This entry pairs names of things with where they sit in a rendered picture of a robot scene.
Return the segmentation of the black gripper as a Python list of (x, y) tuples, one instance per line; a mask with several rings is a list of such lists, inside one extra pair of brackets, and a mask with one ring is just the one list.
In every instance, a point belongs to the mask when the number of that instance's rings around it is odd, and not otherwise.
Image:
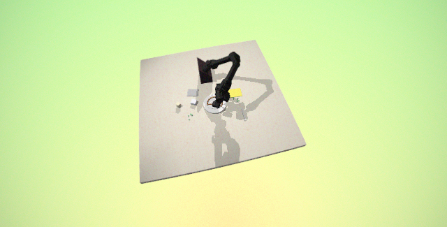
[(221, 105), (221, 103), (217, 103), (216, 100), (213, 101), (213, 103), (212, 103), (212, 107), (215, 107), (215, 108), (219, 108), (220, 105)]

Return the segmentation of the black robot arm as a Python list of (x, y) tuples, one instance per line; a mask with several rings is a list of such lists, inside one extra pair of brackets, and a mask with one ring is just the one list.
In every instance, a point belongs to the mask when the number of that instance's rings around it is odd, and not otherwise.
[[(240, 55), (238, 55), (236, 52), (231, 52), (227, 57), (221, 58), (221, 59), (211, 59), (207, 60), (205, 65), (202, 65), (202, 70), (208, 73), (208, 71), (212, 69), (216, 69), (218, 65), (224, 64), (226, 62), (231, 61), (233, 65), (231, 66), (228, 75), (226, 78), (222, 80), (221, 83), (217, 83), (215, 87), (216, 92), (216, 102), (222, 103), (223, 101), (228, 102), (230, 98), (230, 93), (228, 92), (231, 85), (232, 85), (232, 79), (238, 69), (240, 67)], [(225, 89), (226, 91), (224, 91)]]

